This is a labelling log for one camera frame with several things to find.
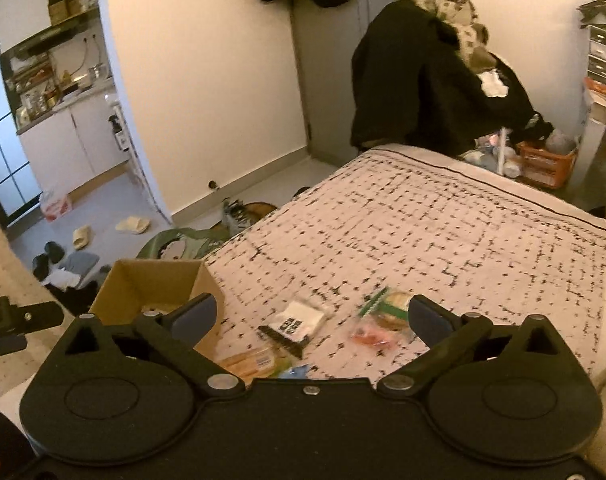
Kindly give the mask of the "cardboard box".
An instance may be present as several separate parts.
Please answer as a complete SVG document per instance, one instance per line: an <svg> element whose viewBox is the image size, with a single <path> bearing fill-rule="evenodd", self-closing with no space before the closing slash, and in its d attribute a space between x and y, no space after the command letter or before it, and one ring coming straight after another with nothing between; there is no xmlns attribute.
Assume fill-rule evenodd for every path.
<svg viewBox="0 0 606 480"><path fill-rule="evenodd" d="M143 312L169 313L201 294L213 296L215 306L200 314L195 350L213 359L221 339L225 296L200 260L118 260L103 282L90 312L105 325L124 325Z"/></svg>

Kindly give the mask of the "dotted white tablecloth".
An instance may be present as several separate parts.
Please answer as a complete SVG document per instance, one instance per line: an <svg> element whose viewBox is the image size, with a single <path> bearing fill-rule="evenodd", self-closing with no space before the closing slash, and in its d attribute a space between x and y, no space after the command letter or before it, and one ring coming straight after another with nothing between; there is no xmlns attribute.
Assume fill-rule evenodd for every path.
<svg viewBox="0 0 606 480"><path fill-rule="evenodd" d="M0 396L38 371L72 321L0 229Z"/></svg>

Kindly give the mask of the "patterned white bed sheet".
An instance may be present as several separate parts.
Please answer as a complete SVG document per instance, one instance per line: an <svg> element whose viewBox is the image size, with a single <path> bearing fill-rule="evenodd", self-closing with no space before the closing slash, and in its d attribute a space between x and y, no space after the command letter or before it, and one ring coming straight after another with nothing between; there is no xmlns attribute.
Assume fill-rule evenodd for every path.
<svg viewBox="0 0 606 480"><path fill-rule="evenodd" d="M225 296L214 360L260 347L294 298L335 314L303 352L312 378L378 380L425 351L350 338L384 287L498 324L547 316L580 363L597 358L606 226L553 196L439 154L370 151L203 260Z"/></svg>

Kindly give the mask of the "white kitchen cabinet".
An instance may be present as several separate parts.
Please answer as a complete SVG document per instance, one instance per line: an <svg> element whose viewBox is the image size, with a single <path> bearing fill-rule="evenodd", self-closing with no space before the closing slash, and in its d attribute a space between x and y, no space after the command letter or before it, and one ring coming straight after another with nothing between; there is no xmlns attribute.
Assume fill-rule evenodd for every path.
<svg viewBox="0 0 606 480"><path fill-rule="evenodd" d="M70 193L124 164L110 117L114 88L88 90L18 133L41 191Z"/></svg>

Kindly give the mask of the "beige slipper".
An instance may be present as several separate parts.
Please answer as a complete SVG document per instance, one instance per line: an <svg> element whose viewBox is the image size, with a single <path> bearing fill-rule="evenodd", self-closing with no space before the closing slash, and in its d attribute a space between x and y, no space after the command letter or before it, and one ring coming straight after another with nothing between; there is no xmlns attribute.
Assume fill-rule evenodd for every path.
<svg viewBox="0 0 606 480"><path fill-rule="evenodd" d="M151 221L149 218L129 216L117 223L115 229L120 233L128 233L140 235L150 228Z"/></svg>
<svg viewBox="0 0 606 480"><path fill-rule="evenodd" d="M75 250L87 247L91 240L91 226L81 226L73 232L72 244Z"/></svg>

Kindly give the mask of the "black white snack bag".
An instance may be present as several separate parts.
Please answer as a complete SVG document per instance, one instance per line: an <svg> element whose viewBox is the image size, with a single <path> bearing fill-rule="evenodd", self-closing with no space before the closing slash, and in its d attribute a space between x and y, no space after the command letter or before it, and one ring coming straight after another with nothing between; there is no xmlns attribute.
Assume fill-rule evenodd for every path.
<svg viewBox="0 0 606 480"><path fill-rule="evenodd" d="M323 304L292 299L281 311L257 327L260 334L301 360L303 352L325 323L335 314Z"/></svg>

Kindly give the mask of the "orange clear snack packet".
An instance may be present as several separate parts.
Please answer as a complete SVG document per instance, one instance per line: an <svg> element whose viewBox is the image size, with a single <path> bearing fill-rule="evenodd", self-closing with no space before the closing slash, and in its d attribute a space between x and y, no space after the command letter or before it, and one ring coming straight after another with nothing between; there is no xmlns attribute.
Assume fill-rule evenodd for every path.
<svg viewBox="0 0 606 480"><path fill-rule="evenodd" d="M377 350L392 349L412 341L413 337L414 333L407 326L381 324L370 318L358 321L350 333L350 338L357 344Z"/></svg>

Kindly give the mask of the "orange plastic basket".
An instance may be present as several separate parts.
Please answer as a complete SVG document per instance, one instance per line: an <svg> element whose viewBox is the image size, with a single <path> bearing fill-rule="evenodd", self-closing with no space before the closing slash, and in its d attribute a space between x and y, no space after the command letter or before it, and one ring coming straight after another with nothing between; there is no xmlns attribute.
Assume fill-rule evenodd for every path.
<svg viewBox="0 0 606 480"><path fill-rule="evenodd" d="M517 152L522 179L549 190L558 190L566 184L576 161L576 150L559 155L526 142L517 144Z"/></svg>

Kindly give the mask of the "green striped burger snack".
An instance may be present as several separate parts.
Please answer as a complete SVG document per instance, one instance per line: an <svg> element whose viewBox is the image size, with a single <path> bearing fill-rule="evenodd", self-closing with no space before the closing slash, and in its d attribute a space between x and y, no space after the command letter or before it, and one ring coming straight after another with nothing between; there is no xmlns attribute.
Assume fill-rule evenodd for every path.
<svg viewBox="0 0 606 480"><path fill-rule="evenodd" d="M384 287L366 301L358 316L386 330L406 330L409 327L409 303L413 297L410 292Z"/></svg>

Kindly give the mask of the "glass panel door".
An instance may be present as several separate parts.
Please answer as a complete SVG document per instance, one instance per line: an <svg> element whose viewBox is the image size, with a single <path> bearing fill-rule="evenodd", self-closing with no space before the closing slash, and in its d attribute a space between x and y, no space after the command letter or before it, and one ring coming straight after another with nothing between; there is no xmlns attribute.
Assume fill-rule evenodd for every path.
<svg viewBox="0 0 606 480"><path fill-rule="evenodd" d="M41 188L18 138L0 55L0 226L6 228L38 202Z"/></svg>

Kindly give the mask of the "biscuit cracker packet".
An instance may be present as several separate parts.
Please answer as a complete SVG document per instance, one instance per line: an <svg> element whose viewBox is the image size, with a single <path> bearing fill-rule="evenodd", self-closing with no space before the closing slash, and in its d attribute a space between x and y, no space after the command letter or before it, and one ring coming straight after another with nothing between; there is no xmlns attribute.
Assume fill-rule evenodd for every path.
<svg viewBox="0 0 606 480"><path fill-rule="evenodd" d="M272 344L264 344L262 347L228 356L217 364L248 386L254 379L278 376L291 365L291 360L286 353Z"/></svg>

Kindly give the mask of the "grey door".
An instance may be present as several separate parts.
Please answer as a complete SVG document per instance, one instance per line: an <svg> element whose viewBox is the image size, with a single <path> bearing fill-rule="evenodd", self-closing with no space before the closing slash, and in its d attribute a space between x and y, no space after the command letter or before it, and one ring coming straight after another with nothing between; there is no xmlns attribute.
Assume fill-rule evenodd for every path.
<svg viewBox="0 0 606 480"><path fill-rule="evenodd" d="M307 147L340 167L357 155L350 142L355 112L351 59L371 21L394 0L350 0L324 9L294 1L291 25Z"/></svg>

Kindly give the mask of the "red white plastic bag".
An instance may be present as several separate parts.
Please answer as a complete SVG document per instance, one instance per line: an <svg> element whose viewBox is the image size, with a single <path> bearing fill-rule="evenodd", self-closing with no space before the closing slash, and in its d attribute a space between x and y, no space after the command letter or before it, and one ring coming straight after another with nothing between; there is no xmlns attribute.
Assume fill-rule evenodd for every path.
<svg viewBox="0 0 606 480"><path fill-rule="evenodd" d="M44 219L56 221L73 209L71 197L59 191L44 191L39 196L39 208Z"/></svg>

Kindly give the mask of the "white desk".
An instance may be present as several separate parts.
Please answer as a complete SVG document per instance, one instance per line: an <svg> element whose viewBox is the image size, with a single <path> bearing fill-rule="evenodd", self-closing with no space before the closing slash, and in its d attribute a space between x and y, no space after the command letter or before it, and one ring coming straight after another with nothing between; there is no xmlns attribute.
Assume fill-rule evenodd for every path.
<svg viewBox="0 0 606 480"><path fill-rule="evenodd" d="M585 119L566 197L585 211L606 204L605 181L596 177L597 153L606 140L606 96L584 84Z"/></svg>

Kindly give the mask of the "black coat pile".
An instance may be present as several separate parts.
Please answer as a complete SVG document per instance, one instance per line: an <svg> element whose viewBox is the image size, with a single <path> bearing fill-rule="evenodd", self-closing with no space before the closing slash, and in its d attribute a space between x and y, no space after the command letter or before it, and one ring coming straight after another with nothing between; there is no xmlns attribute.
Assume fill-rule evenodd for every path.
<svg viewBox="0 0 606 480"><path fill-rule="evenodd" d="M413 1L385 6L352 56L352 146L365 152L399 143L458 156L501 128L516 143L553 132L508 65L497 64L507 96L490 98L458 55L459 46L452 26Z"/></svg>

